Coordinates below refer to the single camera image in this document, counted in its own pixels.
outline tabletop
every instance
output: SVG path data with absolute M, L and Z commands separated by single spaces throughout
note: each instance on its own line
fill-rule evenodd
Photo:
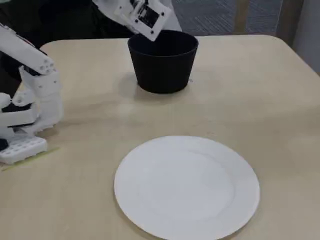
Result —
M 126 39 L 42 48 L 61 74 L 65 117 L 40 136 L 58 150 L 0 172 L 4 240 L 155 240 L 115 201 L 114 175 L 160 136 L 209 138 L 254 168 L 261 201 L 228 240 L 320 239 L 320 78 L 280 39 L 199 37 L 188 86 L 137 86 Z

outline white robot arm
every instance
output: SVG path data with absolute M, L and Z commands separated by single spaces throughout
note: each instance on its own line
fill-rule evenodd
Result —
M 62 119 L 61 84 L 54 61 L 1 24 L 0 51 L 22 65 L 24 90 L 13 99 L 0 93 L 0 162 L 13 164 L 47 150 L 46 140 L 34 134 Z
M 93 0 L 113 21 L 155 41 L 162 29 L 181 31 L 171 0 Z

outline black pot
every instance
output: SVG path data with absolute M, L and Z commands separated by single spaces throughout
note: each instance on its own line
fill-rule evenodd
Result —
M 173 30 L 161 31 L 154 42 L 142 34 L 132 36 L 128 46 L 139 86 L 157 94 L 184 89 L 198 44 L 194 36 Z

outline gray carpet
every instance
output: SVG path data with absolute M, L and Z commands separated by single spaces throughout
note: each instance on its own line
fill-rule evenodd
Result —
M 173 0 L 183 31 L 196 35 L 232 33 L 236 0 Z M 282 0 L 251 0 L 246 32 L 273 34 Z

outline white plate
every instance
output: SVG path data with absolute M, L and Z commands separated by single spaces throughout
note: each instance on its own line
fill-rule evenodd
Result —
M 132 150 L 115 174 L 124 214 L 167 240 L 214 240 L 242 228 L 260 200 L 256 174 L 230 148 L 201 137 L 165 136 Z

